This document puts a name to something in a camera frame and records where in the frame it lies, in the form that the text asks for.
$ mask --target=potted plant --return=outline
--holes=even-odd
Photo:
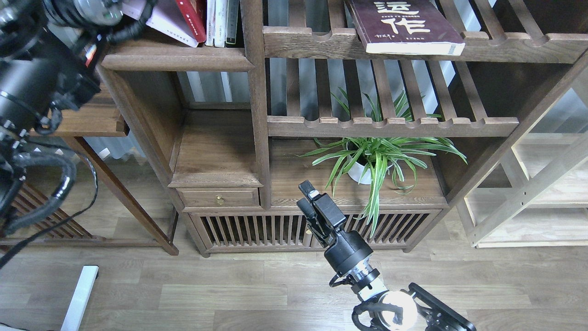
[[[337,96],[335,100],[341,107],[349,113],[348,97],[344,90],[339,88],[345,101],[343,102]],[[374,121],[382,121],[382,109],[380,102],[377,104],[364,93],[370,106],[370,114],[366,112],[365,116],[370,116]],[[398,117],[403,117],[406,121],[412,121],[412,112],[408,99],[404,92],[394,100],[394,105]],[[431,117],[439,117],[437,114],[430,114]],[[432,151],[444,151],[447,153],[456,154],[464,162],[466,156],[463,155],[453,145],[453,142],[443,137],[419,137],[419,138],[354,138],[344,137],[334,143],[322,144],[317,139],[315,142],[319,148],[310,151],[301,157],[308,157],[322,154],[334,148],[338,149],[335,152],[318,157],[312,162],[315,166],[326,160],[335,159],[335,165],[330,173],[329,180],[325,189],[332,185],[332,194],[335,195],[337,183],[342,175],[350,174],[358,183],[368,183],[370,185],[370,193],[367,205],[363,209],[360,219],[366,217],[368,224],[372,224],[372,231],[370,237],[373,236],[377,227],[378,216],[380,213],[380,189],[384,183],[387,174],[390,174],[392,183],[402,192],[399,194],[409,194],[417,184],[418,175],[417,167],[426,169],[427,164],[415,157],[416,155],[436,156]],[[400,183],[405,181],[405,174],[400,167],[405,163],[412,172],[415,180],[414,185],[401,186]]]

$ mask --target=slatted cabinet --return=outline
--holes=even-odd
[[[323,188],[330,164],[311,166],[296,155],[314,148],[309,137],[451,137],[469,160],[454,155],[424,158],[429,168],[409,195],[390,183],[381,195],[381,222],[369,239],[375,247],[411,250],[432,227],[489,173],[499,158],[569,87],[586,65],[588,4],[576,1],[487,0],[469,3],[482,26],[466,31],[455,3],[436,5],[466,41],[463,55],[374,55],[363,51],[345,21],[341,0],[325,0],[330,31],[306,27],[304,0],[289,1],[289,24],[264,24],[268,4],[241,0],[244,49],[183,47],[148,37],[114,47],[101,71],[131,130],[203,255],[222,251],[319,249],[306,234],[296,207],[297,185],[310,179]],[[272,110],[269,58],[286,58],[286,111]],[[300,104],[299,59],[314,59],[317,107]],[[351,115],[333,112],[328,59],[340,59]],[[357,59],[369,59],[384,120],[365,117],[358,88]],[[412,60],[426,61],[441,118],[429,118]],[[452,61],[456,75],[445,82],[440,61]],[[395,116],[386,67],[397,65],[412,108],[412,122]],[[187,110],[174,71],[248,73],[250,107]],[[258,200],[203,206],[186,192],[259,193]],[[334,199],[348,215],[347,226],[369,233],[356,220],[367,189],[342,178]]]

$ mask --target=red book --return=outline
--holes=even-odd
[[[346,0],[367,53],[460,55],[463,38],[429,0]]]
[[[206,29],[204,28],[205,0],[176,0],[178,8],[182,12],[184,20],[198,42],[206,41]]]

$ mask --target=book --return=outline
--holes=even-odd
[[[235,45],[237,43],[239,0],[228,0],[226,12],[226,43]]]
[[[175,0],[184,21],[198,42],[206,41],[204,28],[204,0]]]
[[[460,55],[463,38],[429,0],[345,0],[367,53]]]
[[[206,1],[206,46],[215,44],[215,0]]]
[[[139,19],[143,12],[143,7],[145,7],[145,2],[145,0],[123,0],[122,12],[131,18]],[[184,21],[180,9],[173,0],[160,0],[153,8],[151,18],[147,20],[147,26],[188,46],[198,46],[198,41],[192,35],[192,31]]]
[[[216,0],[215,47],[224,47],[226,42],[226,14],[228,0]]]

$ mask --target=robotic arm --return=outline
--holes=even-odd
[[[343,229],[346,217],[328,194],[320,194],[309,181],[299,186],[305,198],[297,205],[306,216],[306,224],[325,250],[325,258],[335,271],[330,287],[351,285],[361,301],[352,313],[361,331],[408,330],[417,313],[427,321],[426,331],[476,331],[472,323],[447,307],[439,299],[411,283],[409,290],[389,291],[380,273],[369,264],[373,250],[357,231]],[[426,306],[416,303],[419,299]],[[361,324],[359,315],[368,312],[370,326]]]

